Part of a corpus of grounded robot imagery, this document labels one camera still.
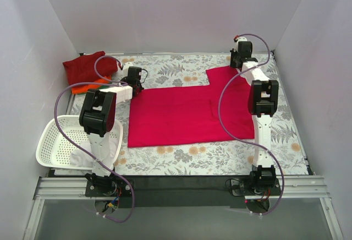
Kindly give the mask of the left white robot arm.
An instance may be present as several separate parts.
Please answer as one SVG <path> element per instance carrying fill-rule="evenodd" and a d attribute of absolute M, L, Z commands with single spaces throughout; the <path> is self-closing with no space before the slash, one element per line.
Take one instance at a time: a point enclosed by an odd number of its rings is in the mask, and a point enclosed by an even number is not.
<path fill-rule="evenodd" d="M 92 173 L 105 177 L 114 170 L 123 138 L 123 126 L 116 121 L 116 104 L 129 101 L 140 93 L 143 68 L 128 65 L 125 68 L 125 85 L 109 86 L 87 91 L 79 123 L 87 134 L 90 148 L 87 150 L 94 158 Z"/>

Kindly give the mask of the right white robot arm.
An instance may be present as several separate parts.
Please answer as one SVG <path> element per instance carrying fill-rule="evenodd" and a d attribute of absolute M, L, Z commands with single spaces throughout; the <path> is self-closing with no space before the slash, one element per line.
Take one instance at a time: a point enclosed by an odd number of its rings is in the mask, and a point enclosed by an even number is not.
<path fill-rule="evenodd" d="M 254 194 L 268 194 L 275 187 L 276 170 L 271 150 L 271 124 L 278 106 L 279 84 L 269 79 L 258 67 L 252 56 L 252 42 L 245 37 L 234 38 L 235 47 L 231 49 L 230 66 L 236 68 L 250 85 L 248 110 L 254 124 L 255 146 L 249 189 Z"/>

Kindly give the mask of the pink t shirt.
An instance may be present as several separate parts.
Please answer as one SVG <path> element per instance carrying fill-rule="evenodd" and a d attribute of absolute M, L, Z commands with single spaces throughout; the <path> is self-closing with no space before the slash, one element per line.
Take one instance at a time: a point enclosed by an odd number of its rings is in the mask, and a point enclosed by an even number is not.
<path fill-rule="evenodd" d="M 130 103 L 128 147 L 253 139 L 250 86 L 237 73 L 213 68 L 208 85 L 143 90 Z"/>

